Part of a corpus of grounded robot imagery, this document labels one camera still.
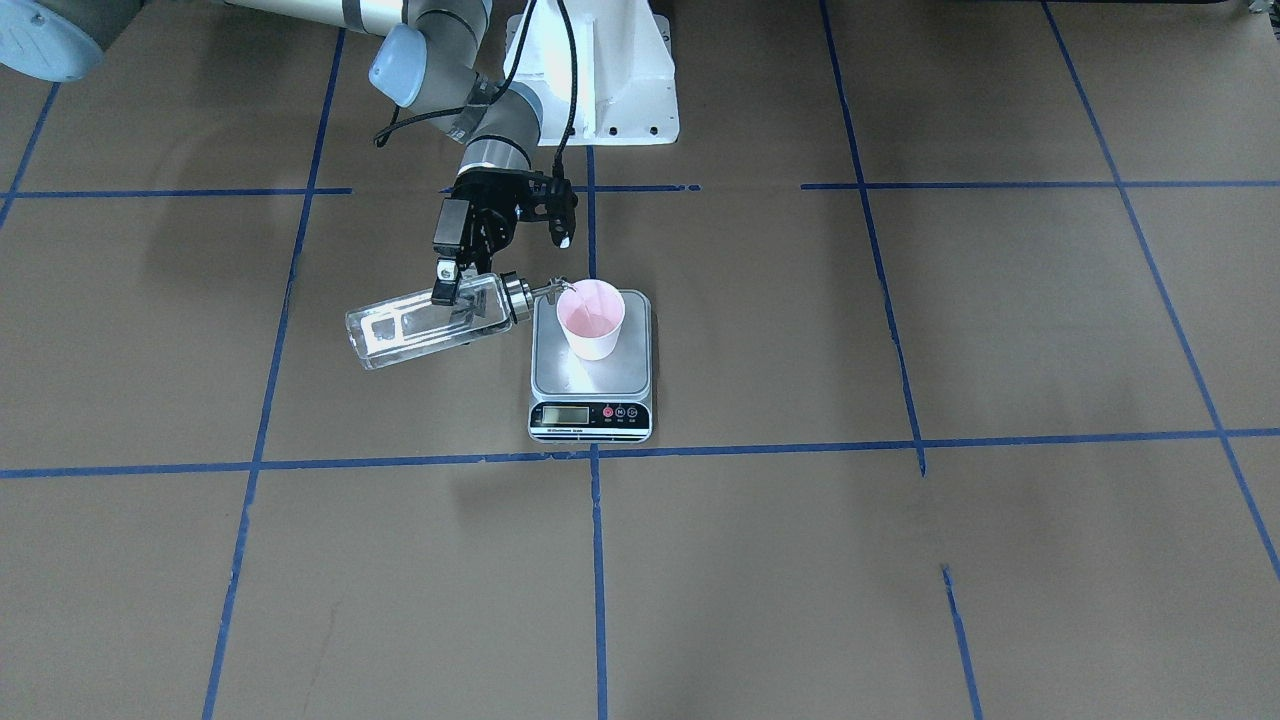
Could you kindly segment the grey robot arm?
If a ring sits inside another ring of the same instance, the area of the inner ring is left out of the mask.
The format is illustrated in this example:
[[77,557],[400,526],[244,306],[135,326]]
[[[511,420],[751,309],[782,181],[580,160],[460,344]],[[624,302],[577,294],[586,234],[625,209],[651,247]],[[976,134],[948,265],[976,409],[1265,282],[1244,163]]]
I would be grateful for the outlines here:
[[338,334],[347,306],[421,283],[424,251],[375,229],[428,219],[369,136],[367,96],[334,94],[367,67],[367,37],[230,6],[141,12],[82,79],[3,69],[3,347],[54,337],[178,332]]

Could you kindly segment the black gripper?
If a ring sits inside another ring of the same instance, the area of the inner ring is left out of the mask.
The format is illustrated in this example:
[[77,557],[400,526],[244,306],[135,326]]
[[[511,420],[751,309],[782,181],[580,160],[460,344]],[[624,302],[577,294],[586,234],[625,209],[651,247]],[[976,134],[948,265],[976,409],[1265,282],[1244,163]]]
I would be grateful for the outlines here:
[[458,263],[471,263],[480,274],[492,273],[493,258],[512,243],[521,222],[545,223],[553,246],[567,249],[576,234],[577,204],[564,177],[485,167],[461,173],[442,202],[431,240],[439,256],[431,304],[454,306]]

